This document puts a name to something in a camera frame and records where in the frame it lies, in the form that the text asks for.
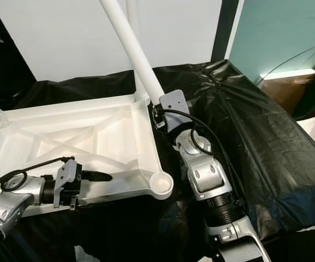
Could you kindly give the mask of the white plastic table top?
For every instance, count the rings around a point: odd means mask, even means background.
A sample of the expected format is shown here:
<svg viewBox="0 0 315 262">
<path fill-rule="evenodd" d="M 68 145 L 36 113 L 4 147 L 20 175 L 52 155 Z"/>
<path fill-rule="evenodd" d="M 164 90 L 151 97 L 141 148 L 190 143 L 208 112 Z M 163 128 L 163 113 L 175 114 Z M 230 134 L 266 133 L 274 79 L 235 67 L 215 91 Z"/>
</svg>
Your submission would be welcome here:
<svg viewBox="0 0 315 262">
<path fill-rule="evenodd" d="M 0 120 L 0 177 L 59 157 L 86 170 L 125 173 L 117 187 L 99 186 L 97 203 L 151 195 L 171 197 L 175 183 L 160 163 L 149 100 L 132 95 L 22 108 Z"/>
</svg>

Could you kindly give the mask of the black vertical wall strip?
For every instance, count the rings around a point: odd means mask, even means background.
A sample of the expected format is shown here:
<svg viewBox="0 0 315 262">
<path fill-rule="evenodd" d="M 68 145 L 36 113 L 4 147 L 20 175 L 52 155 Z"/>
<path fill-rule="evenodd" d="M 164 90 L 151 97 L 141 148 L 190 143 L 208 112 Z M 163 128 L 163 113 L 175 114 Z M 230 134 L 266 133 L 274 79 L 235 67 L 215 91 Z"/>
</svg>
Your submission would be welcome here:
<svg viewBox="0 0 315 262">
<path fill-rule="evenodd" d="M 237 7 L 240 0 L 221 0 L 218 23 L 211 52 L 212 62 L 225 59 L 225 53 L 229 47 L 229 40 L 234 22 L 236 20 Z"/>
</svg>

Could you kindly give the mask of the black door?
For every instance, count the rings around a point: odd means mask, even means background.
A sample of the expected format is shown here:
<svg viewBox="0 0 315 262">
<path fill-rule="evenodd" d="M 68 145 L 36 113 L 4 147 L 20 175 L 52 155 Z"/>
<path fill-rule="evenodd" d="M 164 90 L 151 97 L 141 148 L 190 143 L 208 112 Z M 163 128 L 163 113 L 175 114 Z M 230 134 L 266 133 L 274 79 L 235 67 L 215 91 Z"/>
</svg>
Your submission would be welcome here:
<svg viewBox="0 0 315 262">
<path fill-rule="evenodd" d="M 0 18 L 0 108 L 13 109 L 36 82 Z"/>
</svg>

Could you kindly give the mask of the brown wooden furniture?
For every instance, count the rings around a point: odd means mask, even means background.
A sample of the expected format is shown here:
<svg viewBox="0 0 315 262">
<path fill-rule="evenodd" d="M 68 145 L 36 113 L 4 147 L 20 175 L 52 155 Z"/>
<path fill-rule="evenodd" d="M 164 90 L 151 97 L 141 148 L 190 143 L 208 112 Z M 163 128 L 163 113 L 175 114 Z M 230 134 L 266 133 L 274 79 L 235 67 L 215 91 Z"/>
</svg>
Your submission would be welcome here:
<svg viewBox="0 0 315 262">
<path fill-rule="evenodd" d="M 315 73 L 264 80 L 262 91 L 287 113 L 292 114 L 307 86 L 315 80 Z"/>
</svg>

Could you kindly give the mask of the black plastic cover sheet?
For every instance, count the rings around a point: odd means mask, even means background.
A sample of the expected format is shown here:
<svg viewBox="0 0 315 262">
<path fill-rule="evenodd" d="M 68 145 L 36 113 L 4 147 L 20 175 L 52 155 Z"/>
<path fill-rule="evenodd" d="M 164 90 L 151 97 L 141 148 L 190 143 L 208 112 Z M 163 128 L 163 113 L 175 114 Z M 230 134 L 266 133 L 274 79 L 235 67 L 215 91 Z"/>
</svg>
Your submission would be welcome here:
<svg viewBox="0 0 315 262">
<path fill-rule="evenodd" d="M 242 182 L 248 215 L 272 262 L 315 262 L 315 141 L 227 60 L 154 69 L 181 89 L 215 131 Z M 181 159 L 155 134 L 174 175 L 169 199 L 149 195 L 23 218 L 0 243 L 0 262 L 197 262 L 210 250 Z"/>
</svg>

